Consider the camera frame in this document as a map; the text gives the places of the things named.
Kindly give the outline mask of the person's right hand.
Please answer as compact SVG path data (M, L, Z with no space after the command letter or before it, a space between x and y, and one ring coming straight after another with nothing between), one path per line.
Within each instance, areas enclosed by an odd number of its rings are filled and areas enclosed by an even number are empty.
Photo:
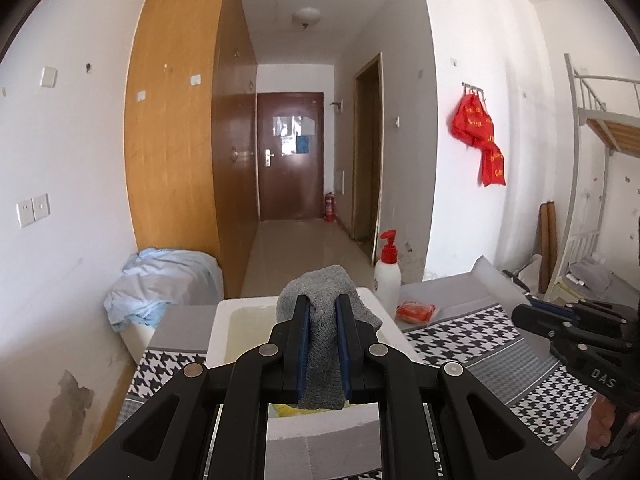
M600 394L591 407L591 415L587 426L586 445L592 450L606 448L612 439L612 427L615 422L615 405Z

